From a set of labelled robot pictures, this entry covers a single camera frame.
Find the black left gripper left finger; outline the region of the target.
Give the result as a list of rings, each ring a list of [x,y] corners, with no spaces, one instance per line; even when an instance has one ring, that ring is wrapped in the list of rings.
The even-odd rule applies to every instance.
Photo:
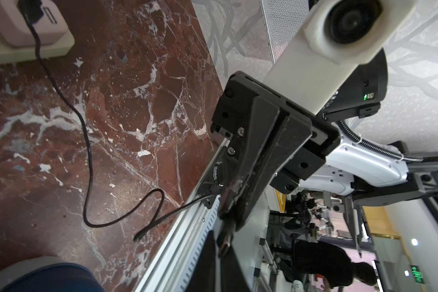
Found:
[[[186,292],[215,292],[216,244],[209,231]]]

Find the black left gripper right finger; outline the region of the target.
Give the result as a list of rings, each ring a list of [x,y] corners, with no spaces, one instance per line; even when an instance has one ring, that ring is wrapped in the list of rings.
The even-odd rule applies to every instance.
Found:
[[[228,291],[250,292],[234,248],[230,248],[228,252]]]

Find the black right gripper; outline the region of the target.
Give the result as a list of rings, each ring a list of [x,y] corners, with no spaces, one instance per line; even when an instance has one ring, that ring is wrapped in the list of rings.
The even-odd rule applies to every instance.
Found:
[[[219,216],[237,219],[237,230],[267,186],[295,190],[341,141],[335,127],[242,71],[230,76],[211,130],[229,140]]]

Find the pink charger adapter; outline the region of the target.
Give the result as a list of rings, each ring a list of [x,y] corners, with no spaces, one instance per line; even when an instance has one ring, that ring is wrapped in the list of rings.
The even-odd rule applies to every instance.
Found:
[[[0,1],[0,37],[12,47],[53,45],[69,32],[53,1]]]

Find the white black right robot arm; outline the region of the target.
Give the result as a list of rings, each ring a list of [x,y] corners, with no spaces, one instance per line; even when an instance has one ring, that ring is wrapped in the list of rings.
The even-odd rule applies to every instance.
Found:
[[[249,75],[233,74],[211,126],[229,141],[213,172],[223,198],[219,245],[229,246],[269,186],[284,195],[308,191],[340,198],[355,240],[361,206],[418,199],[438,206],[438,152],[411,156],[402,141],[376,144],[346,124],[376,114],[387,85],[386,54],[380,51],[314,115]]]

